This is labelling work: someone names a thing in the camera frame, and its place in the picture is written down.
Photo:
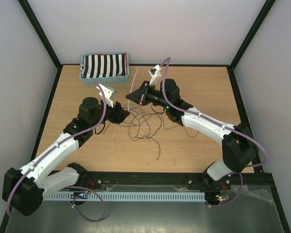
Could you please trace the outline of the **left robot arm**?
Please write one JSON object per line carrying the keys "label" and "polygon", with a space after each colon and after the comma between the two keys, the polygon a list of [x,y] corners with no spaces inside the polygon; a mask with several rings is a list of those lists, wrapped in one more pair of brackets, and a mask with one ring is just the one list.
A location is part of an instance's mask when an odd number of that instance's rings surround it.
{"label": "left robot arm", "polygon": [[96,127],[109,121],[122,123],[129,111],[119,102],[105,103],[93,97],[85,98],[79,106],[77,117],[66,125],[56,141],[38,157],[20,169],[10,168],[4,175],[2,199],[6,213],[13,216],[14,208],[24,216],[33,214],[50,195],[68,186],[82,188],[87,183],[87,170],[77,163],[63,170],[52,171],[67,156],[78,150],[94,135]]}

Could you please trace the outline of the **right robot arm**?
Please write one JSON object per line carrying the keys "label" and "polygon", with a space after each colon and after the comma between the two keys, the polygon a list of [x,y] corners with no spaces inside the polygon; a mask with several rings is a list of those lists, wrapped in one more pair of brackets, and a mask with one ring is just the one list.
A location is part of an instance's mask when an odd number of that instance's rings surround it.
{"label": "right robot arm", "polygon": [[195,129],[222,147],[222,158],[204,171],[202,183],[208,189],[217,186],[224,176],[242,172],[259,152],[246,124],[227,124],[200,112],[180,97],[173,79],[162,82],[159,90],[144,81],[137,90],[127,94],[126,99],[141,106],[151,103],[163,107],[172,122]]}

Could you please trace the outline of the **white zip tie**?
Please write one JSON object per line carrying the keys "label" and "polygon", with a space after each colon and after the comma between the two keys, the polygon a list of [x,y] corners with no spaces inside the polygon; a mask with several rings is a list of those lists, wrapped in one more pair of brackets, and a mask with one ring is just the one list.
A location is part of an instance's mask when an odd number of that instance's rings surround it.
{"label": "white zip tie", "polygon": [[[136,79],[138,70],[139,70],[139,68],[136,69],[135,74],[133,76],[133,80],[132,80],[132,83],[131,83],[131,86],[130,86],[129,94],[132,93],[132,89],[133,89],[133,86],[134,86],[134,82],[135,82],[135,79]],[[130,111],[130,105],[129,105],[129,103],[130,103],[130,100],[128,99],[128,104],[127,104],[127,110],[128,111]]]}

